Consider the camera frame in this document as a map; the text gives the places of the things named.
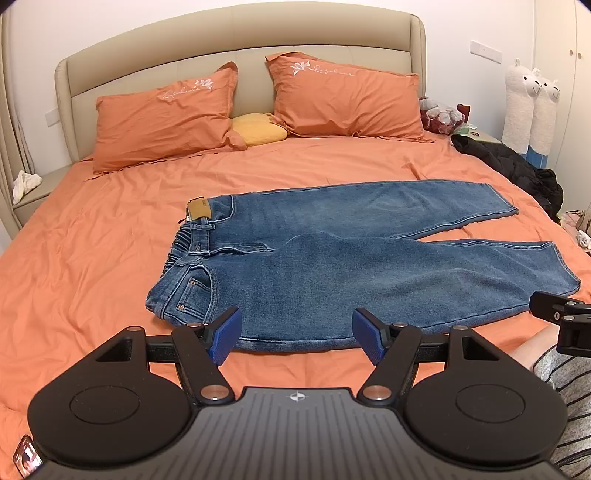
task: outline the yellow pillow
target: yellow pillow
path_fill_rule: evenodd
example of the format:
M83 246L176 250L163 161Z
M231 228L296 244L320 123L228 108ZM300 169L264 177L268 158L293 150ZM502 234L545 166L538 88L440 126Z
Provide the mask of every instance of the yellow pillow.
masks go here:
M287 130L271 123L270 113L247 113L232 119L232 129L247 147L285 140Z

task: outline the white alpaca plush toy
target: white alpaca plush toy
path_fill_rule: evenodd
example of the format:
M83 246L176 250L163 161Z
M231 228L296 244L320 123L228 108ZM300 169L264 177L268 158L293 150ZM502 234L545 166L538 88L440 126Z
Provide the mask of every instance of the white alpaca plush toy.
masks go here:
M505 86L507 107L502 142L524 158L530 143L531 121L534 117L535 99L540 92L540 82L533 72L515 59L515 66L507 69Z
M548 154L554 138L560 89L557 86L558 80L551 82L548 79L539 77L538 81L541 83L541 90L535 100L530 146L527 149L526 159L534 167L546 168Z

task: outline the gray striped sleeve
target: gray striped sleeve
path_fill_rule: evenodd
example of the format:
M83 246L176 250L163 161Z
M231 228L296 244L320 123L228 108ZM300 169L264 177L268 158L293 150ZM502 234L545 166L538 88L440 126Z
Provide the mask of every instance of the gray striped sleeve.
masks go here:
M591 480L591 358L562 355L554 346L534 373L560 394L569 414L552 461L572 478Z

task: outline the crumpled white cloth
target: crumpled white cloth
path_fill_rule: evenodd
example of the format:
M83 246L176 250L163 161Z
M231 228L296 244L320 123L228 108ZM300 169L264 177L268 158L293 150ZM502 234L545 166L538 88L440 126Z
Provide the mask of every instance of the crumpled white cloth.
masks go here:
M591 249L591 237L582 230L577 233L577 243L580 247Z
M18 177L14 181L14 187L12 188L12 204L16 205L20 202L22 197L35 187L38 187L42 180L43 179L36 173L31 175L22 170L18 172Z

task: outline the copper rivet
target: copper rivet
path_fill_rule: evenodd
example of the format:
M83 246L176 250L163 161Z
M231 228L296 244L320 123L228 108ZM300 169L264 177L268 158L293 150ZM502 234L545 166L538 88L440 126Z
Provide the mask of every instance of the copper rivet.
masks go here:
M392 395L392 390L383 385L370 385L363 389L363 396L370 400L386 400Z
M208 400L222 400L230 394L227 387L223 385L208 385L201 389L201 396Z

